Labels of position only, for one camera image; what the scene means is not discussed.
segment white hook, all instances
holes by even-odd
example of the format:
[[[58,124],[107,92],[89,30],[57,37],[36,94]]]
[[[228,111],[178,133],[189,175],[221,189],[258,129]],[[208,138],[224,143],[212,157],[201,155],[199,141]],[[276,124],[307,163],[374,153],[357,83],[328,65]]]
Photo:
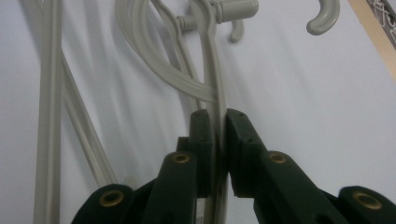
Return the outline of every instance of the white hook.
[[[306,25],[306,30],[311,35],[322,35],[330,30],[340,15],[339,0],[319,0],[319,14]]]

